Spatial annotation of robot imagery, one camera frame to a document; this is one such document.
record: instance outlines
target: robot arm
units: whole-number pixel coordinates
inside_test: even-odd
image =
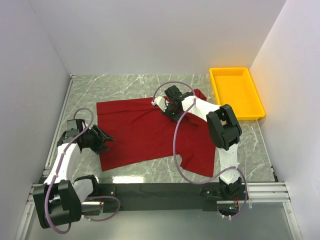
[[[34,188],[32,193],[39,222],[42,228],[49,228],[45,215],[45,197],[48,192],[49,184],[56,175],[59,160],[66,146],[82,132],[86,127],[83,119],[73,119],[67,121],[67,131],[65,131],[59,141],[58,153],[53,164],[52,170],[44,184]],[[50,192],[48,210],[49,215],[55,226],[77,222],[83,214],[82,202],[88,196],[95,196],[98,193],[98,182],[94,175],[79,177],[71,183],[74,173],[75,163],[79,159],[82,149],[90,148],[97,155],[108,150],[109,147],[104,143],[115,139],[103,132],[98,126],[93,125],[65,152],[61,163],[59,175],[54,181]]]
[[[237,150],[242,130],[231,106],[215,105],[193,96],[189,92],[182,94],[175,85],[169,87],[165,94],[170,102],[159,96],[154,99],[152,104],[159,106],[162,114],[173,121],[177,121],[182,112],[190,108],[195,102],[188,112],[208,123],[211,140],[219,152],[221,171],[228,167],[237,167]],[[236,169],[221,174],[220,180],[231,188],[234,188],[233,184],[238,185],[241,181],[240,174]]]

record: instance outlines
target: red t-shirt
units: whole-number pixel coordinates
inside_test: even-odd
[[[198,89],[196,96],[206,97]],[[151,105],[152,98],[98,102],[97,123],[115,138],[107,142],[110,150],[100,154],[102,171],[141,161],[173,155],[173,138],[177,123],[162,115]],[[212,143],[208,124],[188,113],[178,129],[176,154],[182,157],[180,166],[190,172],[212,177],[216,147]]]

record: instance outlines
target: marble floor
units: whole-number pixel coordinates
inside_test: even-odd
[[[67,128],[67,120],[73,117],[80,107],[90,108],[94,113],[93,124],[97,124],[97,102],[112,100],[136,99],[152,97],[156,88],[168,81],[181,81],[198,88],[207,97],[207,101],[215,103],[210,76],[208,74],[141,74],[141,75],[76,75],[70,82],[66,106],[63,110],[60,132]],[[164,95],[165,88],[159,90],[158,96]],[[188,89],[178,86],[184,93]],[[90,120],[87,111],[80,111],[77,118]],[[242,136],[238,147],[239,168],[243,170],[249,182],[274,182],[273,169],[256,120],[240,121]],[[57,156],[57,149],[50,156],[50,166]],[[218,151],[215,155],[214,173],[219,172],[220,160]],[[186,170],[182,172],[193,181],[208,179]],[[100,183],[180,183],[185,182],[176,169],[172,156],[143,161],[108,171],[101,171],[99,156],[90,149],[84,149],[81,158],[75,164],[73,178],[94,174]]]

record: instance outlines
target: fabric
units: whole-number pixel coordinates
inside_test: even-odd
[[[206,97],[198,89],[196,96]],[[107,142],[110,150],[100,154],[102,171],[141,161],[173,155],[176,122],[151,105],[152,98],[98,102],[97,124],[115,138]],[[180,166],[190,172],[212,177],[216,147],[212,143],[206,121],[188,113],[177,134],[176,154]]]

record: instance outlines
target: white wall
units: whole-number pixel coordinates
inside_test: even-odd
[[[250,72],[271,161],[304,239],[319,239],[320,1],[287,0]]]
[[[250,67],[285,0],[29,0],[70,74]]]
[[[0,1],[0,239],[41,177],[70,78],[27,0]]]

